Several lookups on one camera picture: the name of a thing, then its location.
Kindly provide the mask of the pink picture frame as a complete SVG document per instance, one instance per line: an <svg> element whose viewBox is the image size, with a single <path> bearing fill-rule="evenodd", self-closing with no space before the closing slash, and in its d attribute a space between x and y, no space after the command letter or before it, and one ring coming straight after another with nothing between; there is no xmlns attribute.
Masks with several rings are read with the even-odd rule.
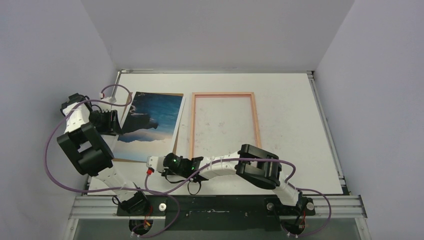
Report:
<svg viewBox="0 0 424 240"><path fill-rule="evenodd" d="M249 98L255 145L262 148L262 140L257 114L256 97L254 92L193 92L191 95L191 116L190 116L190 140L189 158L195 153L195 130L196 130L196 100L197 98Z"/></svg>

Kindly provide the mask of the blue landscape photo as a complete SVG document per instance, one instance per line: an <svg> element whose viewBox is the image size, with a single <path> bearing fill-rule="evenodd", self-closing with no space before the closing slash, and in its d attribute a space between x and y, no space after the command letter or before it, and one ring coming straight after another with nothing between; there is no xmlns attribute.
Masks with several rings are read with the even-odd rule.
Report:
<svg viewBox="0 0 424 240"><path fill-rule="evenodd" d="M173 152L184 105L182 93L135 92L121 119L122 135L114 143L114 158L146 162Z"/></svg>

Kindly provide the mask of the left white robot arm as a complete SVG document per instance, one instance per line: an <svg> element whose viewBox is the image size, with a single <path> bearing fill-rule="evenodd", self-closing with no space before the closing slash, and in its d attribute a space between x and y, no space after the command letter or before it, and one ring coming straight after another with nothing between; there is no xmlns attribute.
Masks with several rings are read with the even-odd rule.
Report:
<svg viewBox="0 0 424 240"><path fill-rule="evenodd" d="M67 119L65 131L56 141L77 172L102 181L125 213L141 216L152 211L145 193L114 166L115 157L103 138L122 135L118 112L95 110L89 97L79 93L69 96L60 111Z"/></svg>

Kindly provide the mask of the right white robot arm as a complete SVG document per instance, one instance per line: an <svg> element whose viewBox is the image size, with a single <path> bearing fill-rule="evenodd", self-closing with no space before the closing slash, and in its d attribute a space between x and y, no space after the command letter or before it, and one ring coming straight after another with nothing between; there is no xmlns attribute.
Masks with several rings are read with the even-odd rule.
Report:
<svg viewBox="0 0 424 240"><path fill-rule="evenodd" d="M257 188L272 191L286 213L315 214L313 200L290 183L296 166L254 145L243 144L234 153L212 157L184 158L169 153L160 157L156 165L163 177L178 176L182 178L182 183L202 183L218 177L239 176Z"/></svg>

